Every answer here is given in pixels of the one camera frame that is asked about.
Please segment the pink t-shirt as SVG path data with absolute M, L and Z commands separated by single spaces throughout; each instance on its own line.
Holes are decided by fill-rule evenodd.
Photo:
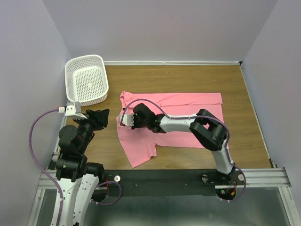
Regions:
M 220 93 L 155 93 L 133 94 L 123 91 L 119 97 L 122 107 L 128 107 L 127 113 L 144 103 L 155 114 L 165 111 L 179 117 L 208 110 L 219 120 L 223 120 L 222 96 Z M 147 128 L 131 129 L 117 125 L 117 134 L 122 148 L 132 168 L 135 168 L 157 155 L 156 146 L 202 148 L 202 145 L 188 132 L 168 132 L 155 134 Z

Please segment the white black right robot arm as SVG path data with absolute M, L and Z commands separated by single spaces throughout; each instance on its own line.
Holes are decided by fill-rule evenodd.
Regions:
M 186 116 L 171 116 L 165 112 L 155 114 L 145 104 L 134 107 L 131 114 L 132 129 L 147 128 L 154 133 L 188 132 L 210 150 L 216 163 L 216 178 L 223 185 L 233 180 L 235 167 L 228 151 L 230 131 L 208 110 Z

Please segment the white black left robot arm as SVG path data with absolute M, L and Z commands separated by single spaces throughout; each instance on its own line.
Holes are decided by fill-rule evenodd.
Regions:
M 94 132 L 107 127 L 109 109 L 87 110 L 85 119 L 76 120 L 77 127 L 66 125 L 59 131 L 61 149 L 56 162 L 59 185 L 51 224 L 80 226 L 96 186 L 104 182 L 102 164 L 87 161 L 85 150 Z

